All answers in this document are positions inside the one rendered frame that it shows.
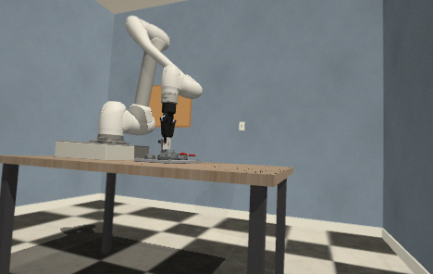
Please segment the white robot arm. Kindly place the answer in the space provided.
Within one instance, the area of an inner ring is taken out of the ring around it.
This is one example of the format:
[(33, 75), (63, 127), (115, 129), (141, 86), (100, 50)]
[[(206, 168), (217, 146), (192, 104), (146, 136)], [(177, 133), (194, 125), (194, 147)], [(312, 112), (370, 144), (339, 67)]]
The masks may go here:
[(184, 75), (162, 54), (169, 46), (169, 38), (162, 30), (134, 16), (127, 18), (126, 27), (130, 37), (144, 51), (135, 102), (129, 110), (120, 102), (106, 102), (100, 113), (98, 137), (90, 143), (130, 145), (124, 142), (124, 133), (145, 135), (155, 129), (149, 103), (157, 63), (164, 67), (161, 77), (162, 104), (177, 104), (179, 95), (196, 99), (203, 91), (198, 82)]

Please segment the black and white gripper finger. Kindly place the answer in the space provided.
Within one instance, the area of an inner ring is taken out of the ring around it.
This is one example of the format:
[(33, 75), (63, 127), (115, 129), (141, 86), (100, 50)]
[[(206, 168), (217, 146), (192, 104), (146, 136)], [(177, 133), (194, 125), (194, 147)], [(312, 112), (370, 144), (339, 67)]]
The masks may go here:
[(163, 139), (163, 149), (167, 149), (168, 147), (168, 128), (170, 124), (171, 117), (168, 117), (168, 123), (166, 123), (165, 115), (160, 117), (161, 121), (161, 135), (164, 137)]
[(168, 143), (169, 143), (167, 147), (168, 150), (170, 150), (170, 143), (171, 143), (171, 138), (173, 137), (175, 124), (176, 124), (176, 120), (174, 120), (173, 117), (171, 117), (171, 123), (169, 124), (169, 128), (168, 128)]

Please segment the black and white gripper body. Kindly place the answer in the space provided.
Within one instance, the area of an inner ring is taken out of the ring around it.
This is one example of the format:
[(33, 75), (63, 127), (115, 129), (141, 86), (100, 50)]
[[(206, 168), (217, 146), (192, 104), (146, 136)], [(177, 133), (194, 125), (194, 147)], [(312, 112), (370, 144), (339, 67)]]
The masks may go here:
[(168, 123), (168, 117), (173, 117), (174, 119), (174, 114), (176, 114), (176, 104), (163, 103), (162, 113), (164, 113), (163, 116), (165, 115), (166, 123)]

